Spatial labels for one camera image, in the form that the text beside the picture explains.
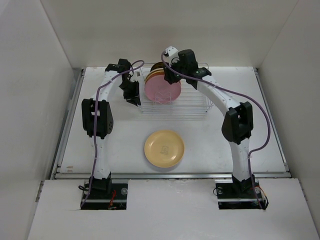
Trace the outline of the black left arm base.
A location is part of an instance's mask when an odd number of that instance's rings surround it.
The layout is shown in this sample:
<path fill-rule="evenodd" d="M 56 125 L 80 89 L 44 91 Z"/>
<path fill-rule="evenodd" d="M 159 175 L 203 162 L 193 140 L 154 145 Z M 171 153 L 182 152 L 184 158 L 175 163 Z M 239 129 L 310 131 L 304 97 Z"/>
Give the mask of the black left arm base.
<path fill-rule="evenodd" d="M 93 179 L 79 185 L 82 191 L 81 210 L 126 210 L 129 185 L 128 182 L 112 182 L 110 178 Z"/>

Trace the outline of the pink plastic plate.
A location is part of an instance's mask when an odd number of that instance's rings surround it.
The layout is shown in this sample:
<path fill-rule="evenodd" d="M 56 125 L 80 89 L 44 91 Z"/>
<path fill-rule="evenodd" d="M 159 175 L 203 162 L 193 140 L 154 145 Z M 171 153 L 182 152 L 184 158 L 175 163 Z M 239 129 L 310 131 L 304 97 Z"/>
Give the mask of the pink plastic plate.
<path fill-rule="evenodd" d="M 180 82 L 169 84 L 164 75 L 152 77 L 144 85 L 146 97 L 157 104 L 166 104 L 175 101 L 182 92 Z"/>

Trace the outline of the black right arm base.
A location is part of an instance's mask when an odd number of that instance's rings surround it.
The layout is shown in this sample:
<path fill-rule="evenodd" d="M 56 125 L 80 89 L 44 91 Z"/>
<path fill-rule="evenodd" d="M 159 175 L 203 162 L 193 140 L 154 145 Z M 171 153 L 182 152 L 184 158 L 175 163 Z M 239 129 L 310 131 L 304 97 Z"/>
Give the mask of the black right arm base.
<path fill-rule="evenodd" d="M 251 179 L 239 182 L 235 179 L 218 179 L 213 193 L 220 210 L 266 210 L 269 200 L 259 181 Z"/>

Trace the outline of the yellow plastic plate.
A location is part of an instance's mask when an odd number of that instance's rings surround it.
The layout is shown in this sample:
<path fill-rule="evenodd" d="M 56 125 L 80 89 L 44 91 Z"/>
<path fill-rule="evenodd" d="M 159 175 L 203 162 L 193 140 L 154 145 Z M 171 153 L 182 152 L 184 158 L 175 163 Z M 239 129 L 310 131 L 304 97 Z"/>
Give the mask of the yellow plastic plate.
<path fill-rule="evenodd" d="M 145 141 L 144 155 L 155 167 L 171 168 L 184 157 L 185 143 L 182 137 L 172 130 L 153 132 Z"/>

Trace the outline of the yellow patterned plate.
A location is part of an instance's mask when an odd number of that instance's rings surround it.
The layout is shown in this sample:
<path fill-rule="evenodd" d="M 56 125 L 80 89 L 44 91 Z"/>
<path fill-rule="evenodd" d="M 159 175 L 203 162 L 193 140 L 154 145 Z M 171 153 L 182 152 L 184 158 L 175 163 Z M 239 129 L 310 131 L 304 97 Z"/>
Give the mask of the yellow patterned plate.
<path fill-rule="evenodd" d="M 159 71 L 163 72 L 164 71 L 164 67 L 165 67 L 165 65 L 163 64 L 163 62 L 157 62 L 151 67 L 150 72 L 151 73 L 152 72 L 159 72 Z"/>

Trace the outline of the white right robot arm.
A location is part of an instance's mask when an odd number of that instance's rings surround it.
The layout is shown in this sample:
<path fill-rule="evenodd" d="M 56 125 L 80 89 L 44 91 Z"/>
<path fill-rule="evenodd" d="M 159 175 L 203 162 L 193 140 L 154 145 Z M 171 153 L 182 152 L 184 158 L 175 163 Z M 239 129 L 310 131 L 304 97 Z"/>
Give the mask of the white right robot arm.
<path fill-rule="evenodd" d="M 177 50 L 170 46 L 161 54 L 164 79 L 169 84 L 184 79 L 194 89 L 211 100 L 223 115 L 221 127 L 232 157 L 231 190 L 236 198 L 254 192 L 254 176 L 250 166 L 249 142 L 253 130 L 253 107 L 250 102 L 233 98 L 234 91 L 218 85 L 212 73 L 199 67 L 193 50 Z"/>

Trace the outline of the cream plastic plate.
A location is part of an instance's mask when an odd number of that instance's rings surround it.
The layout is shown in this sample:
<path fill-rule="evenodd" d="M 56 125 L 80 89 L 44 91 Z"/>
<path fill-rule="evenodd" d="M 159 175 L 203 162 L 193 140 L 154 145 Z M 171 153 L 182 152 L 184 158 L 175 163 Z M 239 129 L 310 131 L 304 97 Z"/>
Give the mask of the cream plastic plate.
<path fill-rule="evenodd" d="M 146 76 L 144 82 L 146 83 L 151 78 L 156 77 L 156 76 L 161 76 L 161 75 L 164 75 L 164 74 L 165 74 L 164 70 L 153 70 L 153 71 L 148 73 L 148 75 Z"/>

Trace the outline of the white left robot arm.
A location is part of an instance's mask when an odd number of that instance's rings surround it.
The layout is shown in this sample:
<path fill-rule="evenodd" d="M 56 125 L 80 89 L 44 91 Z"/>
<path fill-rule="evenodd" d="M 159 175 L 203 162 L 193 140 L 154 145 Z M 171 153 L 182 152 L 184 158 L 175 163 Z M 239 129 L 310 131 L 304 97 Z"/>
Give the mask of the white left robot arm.
<path fill-rule="evenodd" d="M 120 89 L 127 103 L 136 107 L 141 105 L 140 84 L 137 80 L 132 81 L 132 78 L 144 64 L 143 60 L 130 63 L 123 58 L 117 64 L 110 63 L 104 70 L 104 79 L 96 92 L 81 102 L 82 126 L 94 148 L 91 176 L 88 186 L 84 188 L 88 194 L 94 191 L 103 199 L 111 195 L 111 170 L 105 154 L 107 138 L 114 127 L 110 101 Z"/>

